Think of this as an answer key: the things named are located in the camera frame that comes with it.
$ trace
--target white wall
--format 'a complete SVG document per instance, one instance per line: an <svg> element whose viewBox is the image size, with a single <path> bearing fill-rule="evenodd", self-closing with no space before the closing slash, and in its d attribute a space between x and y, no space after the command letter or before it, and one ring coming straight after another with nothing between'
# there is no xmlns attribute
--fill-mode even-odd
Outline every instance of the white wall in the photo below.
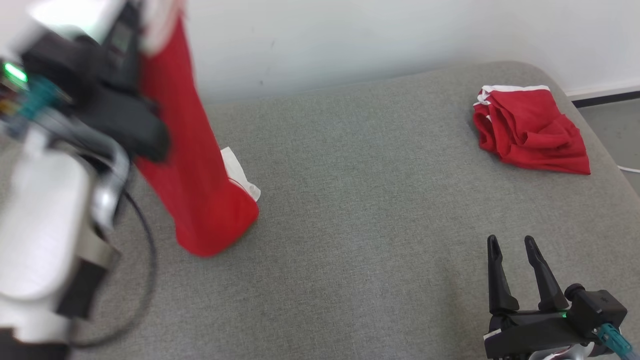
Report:
<svg viewBox="0 0 640 360"><path fill-rule="evenodd" d="M491 60L537 65L574 99L640 90L638 0L187 1L205 102ZM0 0L0 45L32 2Z"/></svg>

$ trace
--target gray sofa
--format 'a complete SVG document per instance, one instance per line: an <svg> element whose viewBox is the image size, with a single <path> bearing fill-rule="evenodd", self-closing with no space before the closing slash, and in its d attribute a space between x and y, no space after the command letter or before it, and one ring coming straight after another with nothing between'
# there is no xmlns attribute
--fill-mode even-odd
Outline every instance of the gray sofa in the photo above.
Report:
<svg viewBox="0 0 640 360"><path fill-rule="evenodd" d="M482 151L471 105L496 84L548 85L593 173L524 170ZM138 179L159 246L152 307L126 339L74 359L485 359L489 234L522 308L539 301L529 234L563 289L581 282L621 300L640 345L640 201L541 70L488 63L208 110L262 189L258 221L224 253L190 256ZM131 210L113 243L123 258L87 338L123 323L145 283Z"/></svg>

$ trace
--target green light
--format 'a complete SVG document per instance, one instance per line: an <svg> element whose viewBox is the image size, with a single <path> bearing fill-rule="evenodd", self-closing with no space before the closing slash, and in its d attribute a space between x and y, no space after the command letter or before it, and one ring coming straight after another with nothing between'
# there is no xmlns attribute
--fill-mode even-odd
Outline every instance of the green light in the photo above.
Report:
<svg viewBox="0 0 640 360"><path fill-rule="evenodd" d="M27 82L27 74L25 74L22 70L15 67L14 64L5 63L4 70L7 71L9 74L15 76L18 80L25 83Z"/></svg>

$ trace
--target black baseboard strip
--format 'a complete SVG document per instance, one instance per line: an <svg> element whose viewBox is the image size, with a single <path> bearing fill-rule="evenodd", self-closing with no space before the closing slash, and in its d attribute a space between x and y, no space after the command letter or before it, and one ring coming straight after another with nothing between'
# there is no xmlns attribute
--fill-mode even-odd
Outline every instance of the black baseboard strip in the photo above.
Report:
<svg viewBox="0 0 640 360"><path fill-rule="evenodd" d="M590 99L573 101L576 108L585 108L587 106L609 104L610 102L618 102L625 100L640 99L640 91L625 92L622 94L608 95L601 97L592 97Z"/></svg>

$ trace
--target folded red cloth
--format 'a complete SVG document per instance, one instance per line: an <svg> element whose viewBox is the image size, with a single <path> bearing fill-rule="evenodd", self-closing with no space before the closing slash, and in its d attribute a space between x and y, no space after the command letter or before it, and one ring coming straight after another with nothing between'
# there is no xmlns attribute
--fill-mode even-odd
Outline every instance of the folded red cloth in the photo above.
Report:
<svg viewBox="0 0 640 360"><path fill-rule="evenodd" d="M546 86L483 86L474 104L480 148L501 161L533 168L589 175L584 141L560 113Z"/></svg>
<svg viewBox="0 0 640 360"><path fill-rule="evenodd" d="M144 60L143 92L158 102L172 148L165 163L139 160L140 172L173 216L180 245L198 256L234 243L258 205L227 176L220 148L193 82L182 20L164 49Z"/></svg>

